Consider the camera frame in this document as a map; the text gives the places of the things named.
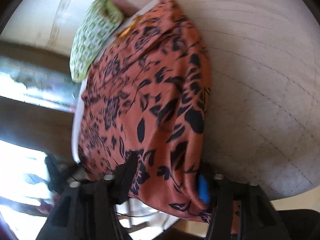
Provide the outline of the bright window with frame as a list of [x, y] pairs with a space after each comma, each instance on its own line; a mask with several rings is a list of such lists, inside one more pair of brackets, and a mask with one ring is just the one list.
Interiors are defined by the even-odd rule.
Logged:
[[66, 71], [1, 56], [1, 223], [12, 239], [35, 239], [53, 203], [47, 157], [72, 164], [80, 86]]

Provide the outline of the orange black floral garment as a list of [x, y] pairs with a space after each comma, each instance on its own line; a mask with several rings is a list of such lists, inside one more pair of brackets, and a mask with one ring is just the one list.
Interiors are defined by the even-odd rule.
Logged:
[[210, 76], [196, 25], [175, 0], [158, 0], [90, 67], [78, 142], [89, 178], [114, 174], [135, 155], [130, 197], [210, 222], [197, 190]]

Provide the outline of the pink quilted bed mattress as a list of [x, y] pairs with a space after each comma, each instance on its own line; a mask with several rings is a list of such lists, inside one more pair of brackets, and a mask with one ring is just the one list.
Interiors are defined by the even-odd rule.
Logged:
[[[158, 0], [129, 0], [141, 16]], [[201, 160], [271, 199], [319, 186], [319, 25], [301, 0], [175, 0], [210, 61]], [[74, 153], [84, 113], [75, 116]]]

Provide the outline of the green white patterned pillow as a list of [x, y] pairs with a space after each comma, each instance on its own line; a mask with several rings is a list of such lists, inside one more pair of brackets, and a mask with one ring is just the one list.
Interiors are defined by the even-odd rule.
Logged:
[[112, 0], [95, 0], [76, 31], [69, 67], [73, 82], [80, 83], [108, 38], [121, 25], [124, 14]]

